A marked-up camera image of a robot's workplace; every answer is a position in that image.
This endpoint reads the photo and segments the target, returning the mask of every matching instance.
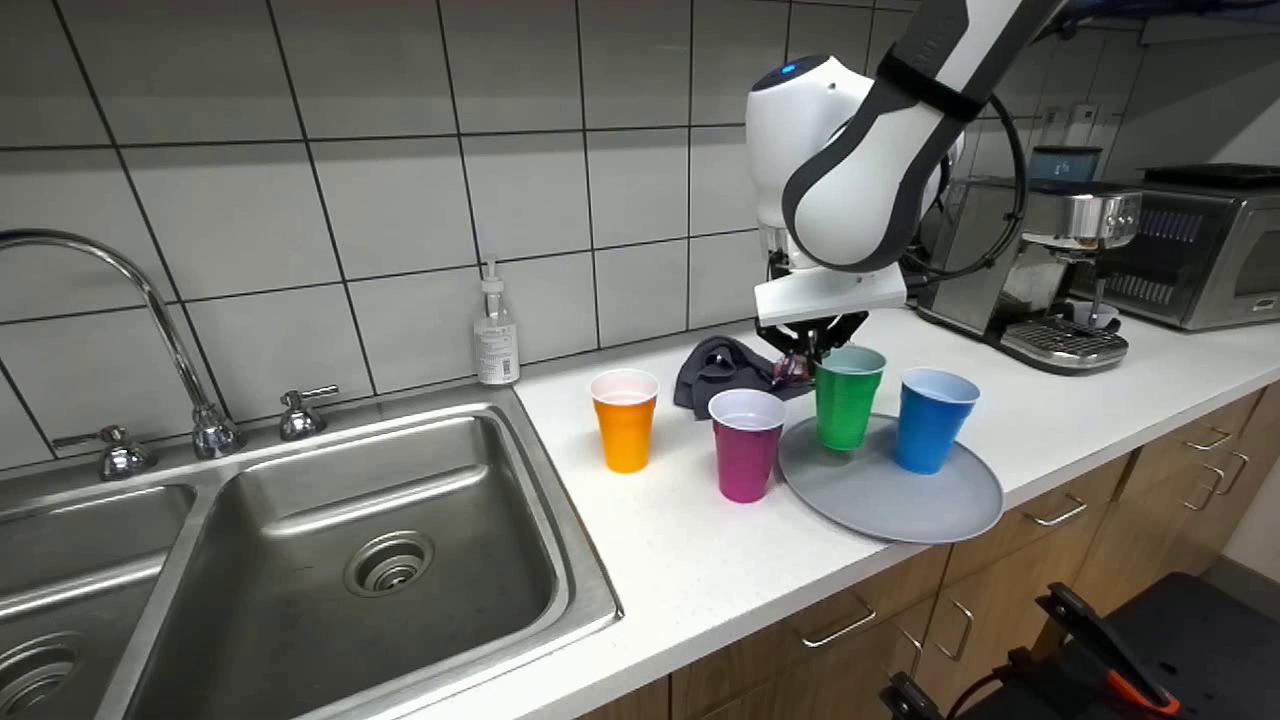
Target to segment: sink basin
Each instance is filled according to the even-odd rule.
[[[0,516],[0,717],[90,717],[195,493],[159,486]]]
[[[239,473],[132,716],[294,717],[530,628],[557,577],[518,462],[477,413]]]

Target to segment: blue cup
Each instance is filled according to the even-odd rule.
[[[951,445],[982,392],[960,375],[915,368],[902,373],[902,410],[897,419],[895,460],[904,469],[932,475],[942,469]]]

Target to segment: bottle label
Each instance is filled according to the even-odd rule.
[[[520,378],[516,327],[481,328],[476,332],[479,366],[476,377],[484,384],[507,384]]]

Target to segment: green cup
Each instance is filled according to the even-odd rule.
[[[884,356],[865,347],[832,350],[818,364],[818,442],[850,451],[863,445]]]

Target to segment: faucet handle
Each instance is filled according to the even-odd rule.
[[[280,415],[280,439],[293,442],[320,433],[325,427],[324,418],[305,401],[330,395],[338,395],[338,386],[330,384],[303,391],[291,389],[282,395],[280,405],[288,410]]]
[[[102,480],[124,480],[156,464],[156,456],[131,438],[129,430],[123,425],[108,425],[96,433],[55,438],[50,445],[63,448],[91,439],[106,443],[97,462],[97,477]]]

